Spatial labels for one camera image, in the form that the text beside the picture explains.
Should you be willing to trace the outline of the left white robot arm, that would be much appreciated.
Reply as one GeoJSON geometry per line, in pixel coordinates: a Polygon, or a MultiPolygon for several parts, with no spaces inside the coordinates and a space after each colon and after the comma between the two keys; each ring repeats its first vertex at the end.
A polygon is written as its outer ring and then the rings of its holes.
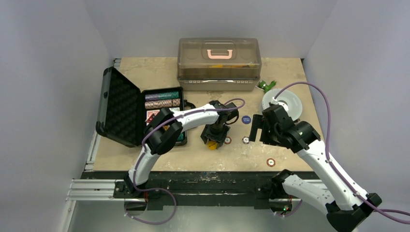
{"type": "Polygon", "coordinates": [[[144,130],[142,149],[124,180],[125,191],[133,198],[140,197],[159,157],[173,149],[180,134],[187,130],[204,126],[200,135],[204,144],[214,142],[216,147],[222,146],[230,130],[229,121],[239,118],[238,110],[234,100],[225,104],[210,101],[186,111],[160,109],[144,130]]]}

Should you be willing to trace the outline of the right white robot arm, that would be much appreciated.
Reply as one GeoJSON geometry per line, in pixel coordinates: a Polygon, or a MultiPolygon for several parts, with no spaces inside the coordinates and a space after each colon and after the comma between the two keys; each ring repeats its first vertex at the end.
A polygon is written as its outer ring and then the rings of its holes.
{"type": "Polygon", "coordinates": [[[284,107],[271,105],[262,114],[255,114],[249,140],[256,140],[261,130],[260,142],[265,145],[290,149],[304,160],[326,186],[322,189],[301,179],[296,173],[282,170],[271,179],[267,188],[270,199],[285,195],[295,196],[306,202],[327,218],[338,232],[354,231],[382,200],[376,193],[368,193],[341,168],[319,133],[306,121],[294,122],[284,107]]]}

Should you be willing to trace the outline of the blue small blind button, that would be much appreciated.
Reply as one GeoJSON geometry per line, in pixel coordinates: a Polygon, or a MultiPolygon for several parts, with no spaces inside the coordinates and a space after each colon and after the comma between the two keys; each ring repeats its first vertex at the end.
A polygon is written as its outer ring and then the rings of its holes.
{"type": "Polygon", "coordinates": [[[241,118],[241,121],[242,121],[242,123],[248,125],[248,124],[251,123],[251,117],[250,117],[250,116],[243,116],[243,117],[241,118]]]}

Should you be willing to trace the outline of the red poker chip left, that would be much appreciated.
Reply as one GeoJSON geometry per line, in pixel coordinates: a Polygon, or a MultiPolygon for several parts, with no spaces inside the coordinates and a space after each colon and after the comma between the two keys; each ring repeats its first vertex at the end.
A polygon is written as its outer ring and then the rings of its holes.
{"type": "Polygon", "coordinates": [[[226,144],[226,145],[229,145],[230,143],[232,142],[232,139],[230,138],[230,137],[226,137],[225,138],[225,140],[224,140],[224,143],[226,144]]]}

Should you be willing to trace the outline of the red poker chip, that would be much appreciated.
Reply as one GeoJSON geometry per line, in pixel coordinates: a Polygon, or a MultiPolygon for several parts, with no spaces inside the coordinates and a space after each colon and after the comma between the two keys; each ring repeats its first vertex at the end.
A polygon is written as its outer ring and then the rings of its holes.
{"type": "Polygon", "coordinates": [[[266,164],[267,164],[269,167],[274,167],[274,166],[276,165],[276,162],[275,162],[275,160],[274,160],[273,158],[269,158],[269,159],[266,160],[266,164]]]}
{"type": "Polygon", "coordinates": [[[229,145],[230,143],[232,142],[232,139],[230,138],[230,137],[226,137],[225,138],[225,140],[224,140],[224,143],[226,144],[226,145],[229,145]]]}

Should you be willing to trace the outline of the orange big blind button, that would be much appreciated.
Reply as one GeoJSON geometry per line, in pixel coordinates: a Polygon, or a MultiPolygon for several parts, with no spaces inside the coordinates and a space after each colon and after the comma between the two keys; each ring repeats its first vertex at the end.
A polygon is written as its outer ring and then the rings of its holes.
{"type": "Polygon", "coordinates": [[[217,150],[218,149],[218,143],[217,142],[215,142],[215,141],[209,141],[208,143],[207,143],[207,148],[209,149],[209,150],[217,150]]]}

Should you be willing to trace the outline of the grey poker chip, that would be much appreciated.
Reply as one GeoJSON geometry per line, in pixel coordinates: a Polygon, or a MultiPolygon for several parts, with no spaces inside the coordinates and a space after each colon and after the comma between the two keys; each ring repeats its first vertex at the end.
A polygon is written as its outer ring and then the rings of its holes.
{"type": "Polygon", "coordinates": [[[242,143],[243,143],[243,144],[249,144],[249,143],[250,143],[249,137],[244,136],[244,137],[242,138],[242,143]]]}

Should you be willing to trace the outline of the green toy figure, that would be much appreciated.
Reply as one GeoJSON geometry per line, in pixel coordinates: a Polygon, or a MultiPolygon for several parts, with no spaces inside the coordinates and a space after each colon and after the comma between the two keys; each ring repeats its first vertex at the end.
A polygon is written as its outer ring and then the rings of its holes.
{"type": "Polygon", "coordinates": [[[257,88],[262,90],[264,93],[268,92],[269,90],[271,90],[275,85],[277,84],[277,82],[275,80],[267,83],[264,80],[261,80],[258,84],[257,84],[257,88]]]}

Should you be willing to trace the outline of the red poker chip front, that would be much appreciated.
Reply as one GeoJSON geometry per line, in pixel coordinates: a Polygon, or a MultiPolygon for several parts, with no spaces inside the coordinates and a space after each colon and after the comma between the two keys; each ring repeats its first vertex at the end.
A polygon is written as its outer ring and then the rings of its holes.
{"type": "Polygon", "coordinates": [[[269,159],[266,160],[266,164],[267,164],[269,167],[274,167],[274,166],[276,165],[276,162],[275,162],[275,160],[274,160],[273,158],[269,158],[269,159]]]}

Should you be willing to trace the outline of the white filament spool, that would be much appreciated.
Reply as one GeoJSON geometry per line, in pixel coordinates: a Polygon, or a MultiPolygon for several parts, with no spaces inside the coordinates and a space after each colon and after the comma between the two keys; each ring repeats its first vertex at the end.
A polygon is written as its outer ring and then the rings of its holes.
{"type": "MultiPolygon", "coordinates": [[[[281,88],[273,88],[264,94],[260,107],[261,112],[270,106],[270,102],[280,91],[281,88]]],[[[297,121],[303,111],[301,100],[289,90],[284,90],[274,101],[274,104],[282,105],[293,121],[297,121]]]]}

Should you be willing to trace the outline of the top chip row purple green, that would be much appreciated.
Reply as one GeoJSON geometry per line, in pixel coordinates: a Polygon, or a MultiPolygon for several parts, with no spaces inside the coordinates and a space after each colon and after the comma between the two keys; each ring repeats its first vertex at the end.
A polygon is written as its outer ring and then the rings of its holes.
{"type": "Polygon", "coordinates": [[[179,99],[179,92],[163,92],[163,93],[153,93],[153,94],[146,94],[145,100],[146,101],[162,101],[162,100],[171,100],[171,99],[179,99]]]}

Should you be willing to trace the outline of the translucent brown storage box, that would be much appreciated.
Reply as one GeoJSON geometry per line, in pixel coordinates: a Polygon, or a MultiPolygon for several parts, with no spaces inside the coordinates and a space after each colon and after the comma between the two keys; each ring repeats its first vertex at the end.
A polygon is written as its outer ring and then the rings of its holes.
{"type": "Polygon", "coordinates": [[[252,91],[262,60],[255,38],[181,38],[177,80],[185,91],[252,91]]]}

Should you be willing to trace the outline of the red playing card deck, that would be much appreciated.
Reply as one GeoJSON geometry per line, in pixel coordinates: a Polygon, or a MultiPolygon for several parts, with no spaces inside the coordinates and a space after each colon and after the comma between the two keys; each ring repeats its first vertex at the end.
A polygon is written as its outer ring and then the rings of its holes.
{"type": "Polygon", "coordinates": [[[156,110],[148,110],[146,112],[146,124],[147,125],[153,120],[153,118],[158,114],[159,111],[160,111],[159,109],[156,109],[156,110]]]}

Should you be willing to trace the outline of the black poker chip case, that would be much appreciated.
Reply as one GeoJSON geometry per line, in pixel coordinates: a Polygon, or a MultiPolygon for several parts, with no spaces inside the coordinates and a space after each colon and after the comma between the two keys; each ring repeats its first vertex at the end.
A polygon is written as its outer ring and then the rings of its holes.
{"type": "Polygon", "coordinates": [[[115,67],[103,72],[102,88],[95,130],[103,137],[133,148],[141,144],[146,127],[145,95],[179,92],[180,106],[171,111],[193,109],[195,105],[184,98],[182,87],[141,90],[115,67]]]}

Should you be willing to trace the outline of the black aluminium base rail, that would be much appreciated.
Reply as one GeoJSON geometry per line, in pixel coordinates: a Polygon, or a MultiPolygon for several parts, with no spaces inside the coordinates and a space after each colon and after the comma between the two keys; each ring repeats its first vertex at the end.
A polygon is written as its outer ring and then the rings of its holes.
{"type": "Polygon", "coordinates": [[[165,206],[246,206],[281,210],[298,199],[270,199],[267,188],[273,172],[152,171],[142,187],[148,193],[129,194],[124,180],[127,171],[83,172],[71,182],[68,201],[121,202],[133,214],[162,210],[165,206]]]}

